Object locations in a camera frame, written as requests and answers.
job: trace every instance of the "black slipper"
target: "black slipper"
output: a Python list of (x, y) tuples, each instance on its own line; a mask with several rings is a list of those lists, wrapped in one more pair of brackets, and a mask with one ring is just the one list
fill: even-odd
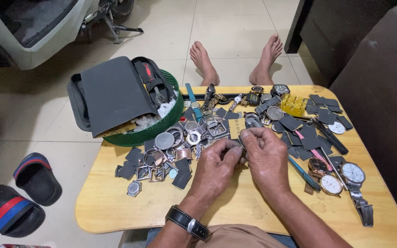
[(19, 195), (14, 188), (0, 185), (0, 233), (21, 238), (34, 232), (45, 219), (44, 210)]
[(27, 155), (21, 161), (13, 178), (18, 188), (42, 206), (52, 205), (62, 194), (62, 187), (53, 175), (48, 160), (37, 152)]

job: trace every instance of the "black leather watch strap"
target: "black leather watch strap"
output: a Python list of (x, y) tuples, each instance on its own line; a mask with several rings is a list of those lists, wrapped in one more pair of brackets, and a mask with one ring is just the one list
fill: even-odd
[[(193, 220), (193, 218), (178, 209), (177, 206), (178, 205), (174, 205), (169, 209), (168, 213), (165, 216), (165, 221), (170, 220), (188, 231), (188, 225)], [(196, 221), (192, 227), (190, 234), (200, 240), (205, 240), (209, 235), (209, 230), (202, 224), (200, 224), (200, 222)]]

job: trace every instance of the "right hand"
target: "right hand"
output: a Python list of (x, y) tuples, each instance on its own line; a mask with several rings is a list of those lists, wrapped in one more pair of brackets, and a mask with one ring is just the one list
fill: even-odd
[(266, 127), (252, 127), (240, 132), (246, 149), (252, 179), (263, 194), (278, 196), (289, 193), (287, 146), (275, 133)]

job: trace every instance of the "wooden table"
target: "wooden table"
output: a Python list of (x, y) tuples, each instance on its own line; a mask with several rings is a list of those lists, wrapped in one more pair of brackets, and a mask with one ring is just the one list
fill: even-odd
[[(187, 93), (185, 87), (180, 90)], [(194, 93), (205, 93), (205, 90), (206, 87), (193, 88)], [(217, 87), (217, 93), (247, 93), (249, 90), (250, 87)], [(290, 90), (292, 94), (302, 97), (319, 94), (336, 99), (328, 89), (318, 86), (290, 86)], [(235, 112), (252, 110), (252, 107), (237, 106)], [(348, 192), (343, 191), (340, 199), (323, 192), (313, 195), (305, 193), (304, 180), (289, 164), (292, 191), (353, 247), (397, 248), (397, 205), (378, 169), (355, 129), (337, 137), (349, 149), (345, 159), (358, 164), (366, 173), (367, 179), (361, 190), (363, 197), (373, 205), (374, 227), (362, 226)], [(335, 148), (332, 149), (334, 155), (339, 155)], [(129, 150), (129, 147), (117, 147), (106, 141), (102, 143), (74, 210), (80, 228), (86, 232), (99, 234), (163, 226), (169, 207), (179, 204), (190, 188), (192, 179), (184, 190), (174, 187), (170, 178), (160, 183), (146, 180), (142, 182), (142, 191), (137, 197), (128, 196), (127, 187), (131, 181), (115, 178), (114, 171), (117, 165), (122, 165)], [(307, 160), (296, 161), (307, 169)], [(193, 161), (193, 175), (196, 165)], [(235, 170), (229, 188), (209, 208), (201, 222), (209, 226), (248, 224), (269, 233), (289, 234), (254, 185), (246, 166)]]

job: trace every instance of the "bare foot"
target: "bare foot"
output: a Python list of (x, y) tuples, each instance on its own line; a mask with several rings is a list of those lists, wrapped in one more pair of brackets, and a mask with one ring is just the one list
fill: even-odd
[(189, 49), (189, 55), (191, 55), (192, 61), (203, 74), (201, 86), (209, 86), (211, 83), (215, 86), (220, 84), (220, 78), (214, 66), (211, 64), (208, 52), (200, 42), (194, 42)]
[(281, 40), (279, 39), (278, 34), (272, 35), (266, 46), (263, 48), (260, 62), (249, 76), (249, 81), (251, 82), (251, 84), (273, 85), (273, 82), (269, 76), (269, 70), (275, 60), (281, 54), (282, 50), (283, 42), (281, 42)]

